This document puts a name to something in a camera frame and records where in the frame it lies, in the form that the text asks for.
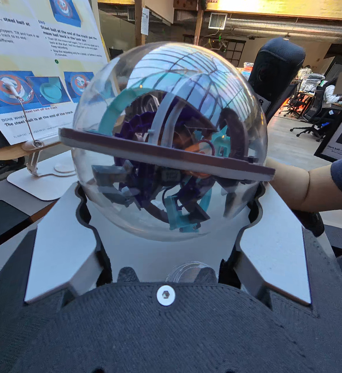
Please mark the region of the silver ventilation duct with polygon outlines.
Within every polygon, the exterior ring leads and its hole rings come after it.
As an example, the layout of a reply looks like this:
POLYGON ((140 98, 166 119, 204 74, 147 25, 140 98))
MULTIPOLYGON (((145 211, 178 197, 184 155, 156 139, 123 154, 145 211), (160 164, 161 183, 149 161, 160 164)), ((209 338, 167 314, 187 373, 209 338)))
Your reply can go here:
POLYGON ((310 23, 300 22, 298 20, 254 20, 254 19, 238 19, 228 18, 225 22, 225 28, 239 28, 246 30, 267 30, 281 31, 286 33, 297 34, 315 34, 324 36, 341 36, 342 25, 326 24, 326 23, 310 23))

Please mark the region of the wooden instruction board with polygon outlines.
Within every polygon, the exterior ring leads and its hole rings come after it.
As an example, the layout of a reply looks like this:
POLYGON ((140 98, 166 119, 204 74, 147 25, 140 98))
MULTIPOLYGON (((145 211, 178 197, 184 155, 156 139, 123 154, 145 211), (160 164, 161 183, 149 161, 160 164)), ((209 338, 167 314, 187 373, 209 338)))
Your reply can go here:
POLYGON ((108 62, 97 1, 0 1, 0 160, 59 141, 108 62))

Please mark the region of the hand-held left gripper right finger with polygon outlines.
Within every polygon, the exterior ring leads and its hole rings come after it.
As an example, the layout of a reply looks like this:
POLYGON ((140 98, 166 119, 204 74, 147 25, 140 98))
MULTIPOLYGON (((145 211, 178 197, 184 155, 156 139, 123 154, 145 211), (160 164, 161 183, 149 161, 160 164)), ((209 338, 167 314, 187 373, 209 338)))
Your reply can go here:
POLYGON ((303 227, 267 183, 239 184, 224 195, 228 218, 219 282, 261 299, 273 291, 311 305, 303 227))

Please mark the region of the black quilted wrist rest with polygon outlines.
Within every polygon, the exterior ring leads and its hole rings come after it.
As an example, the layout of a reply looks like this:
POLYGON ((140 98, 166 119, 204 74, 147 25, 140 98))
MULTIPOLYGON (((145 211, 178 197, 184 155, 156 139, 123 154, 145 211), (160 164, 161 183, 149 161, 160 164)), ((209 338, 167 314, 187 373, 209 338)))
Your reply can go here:
POLYGON ((320 213, 303 212, 299 210, 292 210, 294 215, 298 218, 303 227, 318 238, 325 232, 324 223, 320 213))

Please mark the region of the black office chair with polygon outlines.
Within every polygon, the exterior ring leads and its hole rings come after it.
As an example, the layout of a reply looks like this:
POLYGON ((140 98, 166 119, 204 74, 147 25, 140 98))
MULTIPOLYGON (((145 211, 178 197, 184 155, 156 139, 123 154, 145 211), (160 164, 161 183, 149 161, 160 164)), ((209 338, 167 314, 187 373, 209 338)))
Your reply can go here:
POLYGON ((321 119, 319 114, 322 111, 324 92, 325 92, 325 87, 316 88, 315 94, 313 96, 313 100, 311 104, 308 106, 308 110, 305 111, 304 115, 302 115, 302 118, 306 120, 309 126, 308 127, 294 127, 290 129, 290 132, 293 132, 295 129, 302 130, 302 132, 296 134, 296 137, 300 137, 301 134, 307 133, 307 134, 313 135, 316 138, 317 142, 320 142, 321 139, 323 138, 323 136, 320 135, 318 129, 316 128, 316 124, 321 119))

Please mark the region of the clear plastic ball stand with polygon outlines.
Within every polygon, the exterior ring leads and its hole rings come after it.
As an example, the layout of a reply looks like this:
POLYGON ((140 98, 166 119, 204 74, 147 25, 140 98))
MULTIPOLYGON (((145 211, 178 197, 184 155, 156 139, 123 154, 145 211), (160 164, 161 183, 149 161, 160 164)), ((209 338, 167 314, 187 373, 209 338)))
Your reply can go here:
POLYGON ((218 274, 209 265, 187 261, 176 265, 165 278, 174 283, 218 283, 218 274))

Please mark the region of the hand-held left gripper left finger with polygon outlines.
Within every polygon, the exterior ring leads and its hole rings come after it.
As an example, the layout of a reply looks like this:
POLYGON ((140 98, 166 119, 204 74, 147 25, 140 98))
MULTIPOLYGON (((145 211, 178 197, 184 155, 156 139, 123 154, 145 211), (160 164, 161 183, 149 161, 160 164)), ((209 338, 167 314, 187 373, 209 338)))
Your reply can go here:
POLYGON ((25 303, 60 290, 80 296, 113 282, 110 260, 90 220, 84 191, 73 183, 37 226, 25 303))

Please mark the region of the clear plastic maze ball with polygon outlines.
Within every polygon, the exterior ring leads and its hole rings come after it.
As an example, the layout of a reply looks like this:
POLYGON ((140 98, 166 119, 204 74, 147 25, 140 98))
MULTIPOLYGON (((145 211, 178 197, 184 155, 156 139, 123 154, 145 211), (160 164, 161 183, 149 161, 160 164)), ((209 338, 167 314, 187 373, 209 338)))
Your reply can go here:
POLYGON ((247 80, 218 54, 151 43, 101 69, 61 128, 85 195, 112 224, 152 241, 223 228, 275 171, 247 80))

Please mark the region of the white air vent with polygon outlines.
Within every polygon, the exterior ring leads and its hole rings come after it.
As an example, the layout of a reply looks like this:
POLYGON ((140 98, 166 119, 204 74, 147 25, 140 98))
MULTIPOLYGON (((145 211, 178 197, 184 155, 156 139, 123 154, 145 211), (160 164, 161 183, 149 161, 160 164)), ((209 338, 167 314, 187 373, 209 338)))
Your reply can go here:
POLYGON ((211 12, 209 18, 208 29, 222 31, 225 29, 227 21, 227 13, 211 12))

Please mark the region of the person's right forearm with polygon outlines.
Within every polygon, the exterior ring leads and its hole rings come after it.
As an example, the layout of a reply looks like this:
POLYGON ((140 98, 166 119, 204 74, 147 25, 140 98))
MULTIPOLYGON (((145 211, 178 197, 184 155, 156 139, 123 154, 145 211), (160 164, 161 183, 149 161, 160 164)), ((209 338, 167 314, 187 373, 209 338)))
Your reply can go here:
POLYGON ((289 208, 311 213, 342 210, 342 159, 310 171, 272 158, 266 166, 276 170, 271 186, 289 208))

